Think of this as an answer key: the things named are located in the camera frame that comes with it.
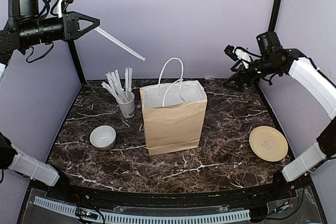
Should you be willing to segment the brown paper bag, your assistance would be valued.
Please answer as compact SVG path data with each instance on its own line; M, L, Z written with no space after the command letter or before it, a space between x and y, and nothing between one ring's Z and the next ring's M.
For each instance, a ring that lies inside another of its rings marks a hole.
M197 80L180 77L172 83L141 87L144 136L149 155L199 146L207 95Z

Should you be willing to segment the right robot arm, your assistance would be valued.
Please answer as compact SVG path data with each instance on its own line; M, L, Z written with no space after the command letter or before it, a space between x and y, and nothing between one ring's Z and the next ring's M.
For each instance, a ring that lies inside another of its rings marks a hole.
M228 86L242 91L258 79L268 83L274 76L288 75L311 95L305 105L309 112L325 116L325 128L315 142L292 162L274 175L274 184L268 188L273 200L288 191L288 184L302 175L314 172L326 161L335 158L335 84L316 66L312 58L297 48L284 48L274 31L256 37L260 53L254 54L241 46L227 45L224 53L234 61L232 75L225 81Z

